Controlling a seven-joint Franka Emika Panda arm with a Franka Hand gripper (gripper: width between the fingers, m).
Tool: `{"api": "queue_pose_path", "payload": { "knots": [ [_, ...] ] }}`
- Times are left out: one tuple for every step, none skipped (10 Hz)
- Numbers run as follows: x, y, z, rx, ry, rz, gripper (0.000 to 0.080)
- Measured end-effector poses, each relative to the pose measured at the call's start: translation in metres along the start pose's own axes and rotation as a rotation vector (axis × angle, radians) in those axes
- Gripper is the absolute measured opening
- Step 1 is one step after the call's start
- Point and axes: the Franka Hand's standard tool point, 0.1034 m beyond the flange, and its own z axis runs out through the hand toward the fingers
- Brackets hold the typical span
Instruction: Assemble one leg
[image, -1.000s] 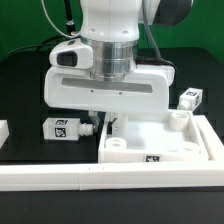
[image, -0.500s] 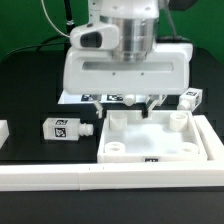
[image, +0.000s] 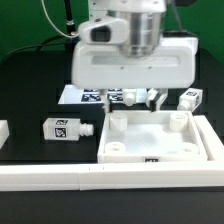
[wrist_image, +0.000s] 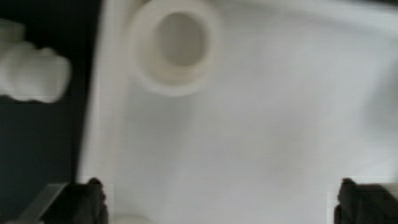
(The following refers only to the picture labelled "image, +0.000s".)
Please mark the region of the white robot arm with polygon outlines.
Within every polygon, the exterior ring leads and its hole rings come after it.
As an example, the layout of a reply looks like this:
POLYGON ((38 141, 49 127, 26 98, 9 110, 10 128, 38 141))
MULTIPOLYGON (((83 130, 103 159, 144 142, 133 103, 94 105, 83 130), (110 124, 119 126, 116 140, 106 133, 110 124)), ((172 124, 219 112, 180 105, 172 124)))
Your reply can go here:
POLYGON ((195 80, 196 37, 165 37, 167 0, 109 0, 107 15, 82 23, 72 61, 72 84, 107 91, 187 88, 195 80))

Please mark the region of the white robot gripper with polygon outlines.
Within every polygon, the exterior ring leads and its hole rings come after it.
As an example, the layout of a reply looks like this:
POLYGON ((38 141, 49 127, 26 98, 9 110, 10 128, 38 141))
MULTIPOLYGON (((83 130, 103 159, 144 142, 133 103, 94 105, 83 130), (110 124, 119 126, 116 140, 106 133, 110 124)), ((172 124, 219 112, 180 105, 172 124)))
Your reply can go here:
POLYGON ((198 39, 163 38, 146 57, 126 57, 117 46, 88 45, 80 41, 73 54, 71 79, 81 89, 100 89, 105 113, 110 112, 108 91, 112 88, 155 89, 150 102, 159 111, 172 88, 187 88, 195 80, 198 39))

